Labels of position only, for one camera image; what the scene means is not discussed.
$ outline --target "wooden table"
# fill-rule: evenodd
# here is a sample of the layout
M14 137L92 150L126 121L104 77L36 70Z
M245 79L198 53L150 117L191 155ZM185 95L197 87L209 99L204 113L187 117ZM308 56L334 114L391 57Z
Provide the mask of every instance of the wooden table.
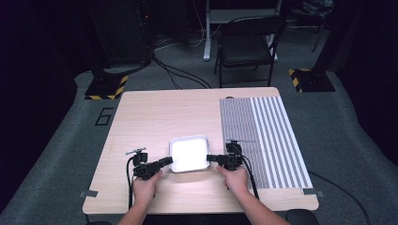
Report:
M128 211L126 152L146 147L148 162L169 155L173 138L204 135L212 155L223 154L220 99L226 97L277 97L273 87L198 90L137 91L123 94L90 190L86 197L87 215L124 214ZM204 172L173 173L164 167L163 178L149 214L194 214L242 212L222 183L223 177L211 163ZM304 195L301 188L262 188L260 200L271 210L292 208L314 210L315 195Z

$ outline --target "black chair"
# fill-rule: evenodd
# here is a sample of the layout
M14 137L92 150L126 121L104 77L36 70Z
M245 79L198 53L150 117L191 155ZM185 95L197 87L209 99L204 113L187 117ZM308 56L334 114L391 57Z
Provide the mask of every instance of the black chair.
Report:
M219 68L220 88L224 83L229 83L222 81L222 68L255 67L256 70L262 65L270 65L266 78L230 83L268 81L270 86L278 40L285 27L285 20L278 16L239 18L225 24L221 30L214 67L214 74Z
M325 23L327 21L327 18L329 17L332 11L333 7L325 7L312 12L303 9L302 7L292 7L290 11L291 15L296 17L298 21L302 21L303 23L314 24L318 27L316 31L317 37L313 47L313 53L315 52L319 39L322 36L322 32L325 28Z

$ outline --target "chair backrest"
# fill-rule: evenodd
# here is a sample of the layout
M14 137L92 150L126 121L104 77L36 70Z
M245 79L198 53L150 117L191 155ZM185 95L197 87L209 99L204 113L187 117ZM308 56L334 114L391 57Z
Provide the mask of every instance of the chair backrest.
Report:
M285 27L286 21L279 16L238 18L223 25L222 38L278 35Z

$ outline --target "striped mat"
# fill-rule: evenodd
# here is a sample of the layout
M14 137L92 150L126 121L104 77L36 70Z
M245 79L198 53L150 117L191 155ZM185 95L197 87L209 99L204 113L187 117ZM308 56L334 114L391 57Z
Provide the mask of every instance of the striped mat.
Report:
M257 188L312 188L281 97L220 100L222 136L238 140Z

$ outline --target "wire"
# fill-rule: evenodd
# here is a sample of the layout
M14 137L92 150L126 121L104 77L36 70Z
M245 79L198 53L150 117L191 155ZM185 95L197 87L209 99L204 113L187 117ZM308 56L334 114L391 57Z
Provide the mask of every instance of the wire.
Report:
M198 10L196 9L195 0L192 0L192 4L193 4L193 7L195 9L196 18L198 19L199 24L200 24L200 29L202 30L202 37L200 38L199 43L197 43L196 45L190 46L192 48L195 48L195 47L198 47L202 43L202 41L204 40L203 37L205 36L205 31L203 30L203 25L202 25L202 22L200 21Z
M132 161L132 157L129 158L126 165L126 172L127 172L127 181L129 183L129 209L132 207L132 178L130 180L130 162Z
M232 145L232 146L233 146L234 149L237 151L237 153L243 157L243 163L245 164L246 169L248 170L248 173L249 173L249 176L250 176L250 181L251 181L251 183L252 183L253 194L254 194L255 198L257 198L258 200L260 200L260 197L258 196L258 192L257 192L257 186L256 186L255 181L254 181L253 170L252 170L252 164L251 164L249 158L243 156L242 152L240 152L240 150L239 150L238 148L236 148L234 145Z
M150 63L150 61L148 60L148 61L146 61L144 63L141 63L136 68L132 68L132 69L129 69L129 70L126 70L126 71L123 71L123 72L118 72L118 73L111 73L111 72L107 72L107 71L104 71L104 72L105 72L106 75L115 76L115 77L127 76L127 75L130 75L131 73L135 73L135 72L140 71L141 69L143 69L146 66L148 66L149 63Z
M314 175L314 176L316 176L316 177L318 177L318 178L320 178L320 179L322 179L322 180L324 180L324 181L326 181L326 182L328 182L328 183L330 183L331 185L337 187L337 188L340 189L342 192L344 192L346 195L348 195L349 197L351 197L351 198L355 201L355 203L357 203L357 205L360 207L360 209L361 209L362 212L363 212L363 215L365 215L366 224L368 224L368 225L371 224L371 220L369 219L369 215L368 215L368 213L366 212L365 207L363 207L363 205L360 203L360 201L359 201L354 195L352 195L351 193L349 193L347 190L345 190L345 189L342 188L341 186L337 185L336 183L330 181L329 179L327 179L327 178L325 178L325 177L323 177L323 176L321 176L321 175L319 175L319 174L317 174L317 173L315 173L315 172L308 171L308 173L309 173L309 174L312 174L312 175Z
M158 50L161 50L161 49L164 49L164 48L168 48L168 47L171 47L171 46L174 46L174 45L179 45L179 44L181 44L181 43L171 43L171 44L168 44L168 45L164 45L164 46L161 46L161 47L159 47L159 48L157 48L155 51L158 51Z
M156 64L158 64L161 68L163 68L163 69L165 69L165 70L167 71L167 73L169 74L170 79L172 80L172 83L173 83L173 85L175 86L176 89L182 89L182 88L176 83L176 81L174 80L172 74L174 74L174 75L176 75L176 76L178 76L178 77L185 78L185 79L194 81L194 82L196 82L196 83L199 83L199 84L201 84L204 88L211 88L210 84L208 84L208 82L206 82L205 80L203 80L203 79L201 79L201 78L199 78L199 77L197 77L197 76L195 76L195 75L193 75L193 74L191 74L191 73L189 73L189 72L183 71L183 70L181 70L181 69L179 69L179 68L171 67L171 66L168 66L168 65L164 64L158 57L156 57L155 54L152 55L152 60L153 60ZM188 74L188 75L190 75L191 77L188 77L188 76L184 76L184 75L175 73L175 72L173 72L170 68L173 69L173 70L176 70L176 71L179 71L179 72Z
M167 41L171 41L173 40L172 38L166 38L166 37L159 37L158 42L156 43L156 46L162 45L163 43L167 42Z
M229 0L226 1L226 5L225 5L225 9L228 9L228 5L229 5ZM219 29L222 27L222 24L219 24L219 27L217 27L217 29L213 32L213 34L210 35L210 37L213 37L217 31L219 31Z

